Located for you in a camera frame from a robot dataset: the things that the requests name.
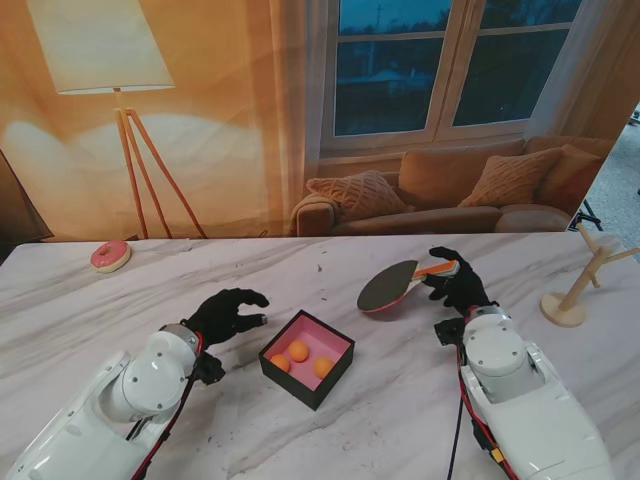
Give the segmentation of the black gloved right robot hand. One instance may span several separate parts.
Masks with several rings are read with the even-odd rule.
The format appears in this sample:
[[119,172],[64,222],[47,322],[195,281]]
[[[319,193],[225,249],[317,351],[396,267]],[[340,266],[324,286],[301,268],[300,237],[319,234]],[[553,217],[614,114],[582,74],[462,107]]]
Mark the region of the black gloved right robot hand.
[[480,277],[457,251],[438,246],[431,248],[429,253],[436,258],[455,260],[459,265],[458,272],[452,277],[425,277],[423,283],[433,288],[430,300],[443,299],[445,307],[454,308],[464,317],[475,308],[495,305],[495,302],[489,300]]

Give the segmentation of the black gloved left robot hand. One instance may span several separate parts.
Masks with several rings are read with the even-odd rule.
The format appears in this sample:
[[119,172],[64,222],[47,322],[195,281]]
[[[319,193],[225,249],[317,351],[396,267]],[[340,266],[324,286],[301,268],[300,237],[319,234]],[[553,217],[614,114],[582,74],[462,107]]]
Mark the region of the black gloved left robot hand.
[[224,289],[205,300],[183,325],[199,333],[205,349],[213,344],[224,343],[239,333],[245,333],[268,323],[262,314],[241,315],[242,305],[266,308],[267,298],[251,289]]

